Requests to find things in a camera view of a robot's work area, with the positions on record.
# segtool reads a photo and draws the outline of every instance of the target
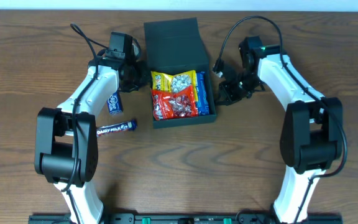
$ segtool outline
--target white wall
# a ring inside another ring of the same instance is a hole
[[[358,12],[358,0],[0,0],[0,9]]]

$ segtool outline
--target purple chocolate wrapper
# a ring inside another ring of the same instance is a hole
[[[103,126],[96,129],[97,137],[100,137],[104,134],[117,133],[120,131],[133,131],[137,127],[136,120],[130,120],[126,122],[122,122],[119,124],[113,124],[109,126]]]

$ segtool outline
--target blue candy bag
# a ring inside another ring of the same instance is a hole
[[[198,116],[209,115],[208,101],[206,100],[206,90],[204,84],[205,72],[197,72],[196,74],[196,91],[198,95],[198,101],[196,106],[198,109]]]

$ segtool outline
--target red candy bag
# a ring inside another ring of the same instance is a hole
[[[152,90],[152,96],[153,115],[157,121],[198,116],[194,91],[191,86],[175,94]]]

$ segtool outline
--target wooden table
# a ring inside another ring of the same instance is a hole
[[[358,13],[128,11],[0,11],[0,223],[68,212],[33,162],[37,113],[65,101],[91,59],[70,22],[99,42],[107,44],[115,30],[144,47],[143,22],[197,17],[212,65],[230,27],[251,14],[277,22],[298,71],[326,96],[341,99],[349,159],[339,176],[319,182],[309,211],[340,212],[345,223],[358,223]],[[247,35],[278,42],[268,23],[243,23],[223,55],[238,69],[237,45]],[[215,93],[220,81],[213,78]],[[284,110],[270,90],[218,107],[215,123],[168,129],[152,129],[149,93],[122,94],[124,114],[110,116],[103,108],[97,120],[139,122],[133,133],[99,139],[94,181],[106,206],[139,213],[269,209],[285,171],[278,146]]]

